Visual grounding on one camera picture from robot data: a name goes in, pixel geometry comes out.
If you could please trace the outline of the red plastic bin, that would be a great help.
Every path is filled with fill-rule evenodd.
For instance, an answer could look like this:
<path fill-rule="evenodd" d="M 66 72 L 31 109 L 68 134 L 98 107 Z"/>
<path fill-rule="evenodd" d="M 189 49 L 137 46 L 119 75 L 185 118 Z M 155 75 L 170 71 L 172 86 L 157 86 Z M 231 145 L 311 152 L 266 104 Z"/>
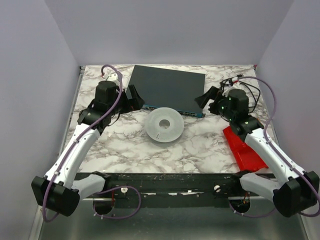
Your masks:
<path fill-rule="evenodd" d="M 259 155 L 232 132 L 230 126 L 223 130 L 223 134 L 240 171 L 257 172 L 268 168 Z"/>

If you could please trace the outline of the grey cable spool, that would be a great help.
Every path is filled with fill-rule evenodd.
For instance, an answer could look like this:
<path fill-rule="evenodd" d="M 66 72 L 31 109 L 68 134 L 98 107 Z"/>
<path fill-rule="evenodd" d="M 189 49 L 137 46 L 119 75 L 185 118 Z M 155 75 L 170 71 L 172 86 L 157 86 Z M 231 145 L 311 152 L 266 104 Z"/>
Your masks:
<path fill-rule="evenodd" d="M 185 122 L 176 110 L 161 107 L 150 112 L 144 126 L 147 135 L 152 140 L 159 143 L 170 143 L 182 135 Z"/>

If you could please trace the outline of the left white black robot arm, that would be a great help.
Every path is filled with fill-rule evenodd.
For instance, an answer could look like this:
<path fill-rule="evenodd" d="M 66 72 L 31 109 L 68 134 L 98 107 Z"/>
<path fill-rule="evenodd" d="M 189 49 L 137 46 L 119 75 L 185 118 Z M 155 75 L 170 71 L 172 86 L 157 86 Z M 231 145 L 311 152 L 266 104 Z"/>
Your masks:
<path fill-rule="evenodd" d="M 128 90 L 130 97 L 113 81 L 98 83 L 94 99 L 79 113 L 73 136 L 56 163 L 31 182 L 38 205 L 69 217 L 81 200 L 106 190 L 110 179 L 106 173 L 94 171 L 81 180 L 75 177 L 92 145 L 111 126 L 112 117 L 143 107 L 145 102 L 135 86 L 129 85 Z"/>

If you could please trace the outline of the dark teal network switch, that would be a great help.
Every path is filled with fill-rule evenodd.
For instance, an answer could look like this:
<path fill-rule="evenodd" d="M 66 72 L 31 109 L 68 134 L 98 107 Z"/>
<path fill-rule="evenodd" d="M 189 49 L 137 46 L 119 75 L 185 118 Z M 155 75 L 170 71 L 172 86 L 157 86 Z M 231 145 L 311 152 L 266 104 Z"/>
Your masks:
<path fill-rule="evenodd" d="M 204 94 L 206 75 L 181 70 L 135 65 L 129 80 L 144 100 L 145 110 L 171 108 L 182 115 L 202 118 L 195 98 Z"/>

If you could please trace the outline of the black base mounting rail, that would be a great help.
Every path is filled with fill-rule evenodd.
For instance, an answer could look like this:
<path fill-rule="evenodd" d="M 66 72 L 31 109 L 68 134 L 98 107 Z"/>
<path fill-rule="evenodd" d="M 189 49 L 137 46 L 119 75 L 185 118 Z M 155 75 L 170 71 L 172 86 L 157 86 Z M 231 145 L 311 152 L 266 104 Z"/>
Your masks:
<path fill-rule="evenodd" d="M 250 209 L 253 193 L 245 192 L 238 174 L 229 173 L 109 173 L 103 194 L 92 194 L 98 213 L 111 209 L 228 208 Z"/>

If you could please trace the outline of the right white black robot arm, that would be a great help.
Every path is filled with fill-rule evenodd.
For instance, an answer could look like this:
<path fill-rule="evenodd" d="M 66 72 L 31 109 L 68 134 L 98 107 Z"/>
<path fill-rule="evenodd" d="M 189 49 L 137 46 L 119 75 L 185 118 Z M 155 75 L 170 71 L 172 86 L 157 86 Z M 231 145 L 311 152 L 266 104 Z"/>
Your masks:
<path fill-rule="evenodd" d="M 275 144 L 267 128 L 249 114 L 249 98 L 244 90 L 232 88 L 224 93 L 212 86 L 195 98 L 200 108 L 204 108 L 209 100 L 212 100 L 210 113 L 226 119 L 232 132 L 263 160 L 276 178 L 273 181 L 246 172 L 239 177 L 244 191 L 273 202 L 276 210 L 287 218 L 319 202 L 319 176 L 314 171 L 306 172 Z"/>

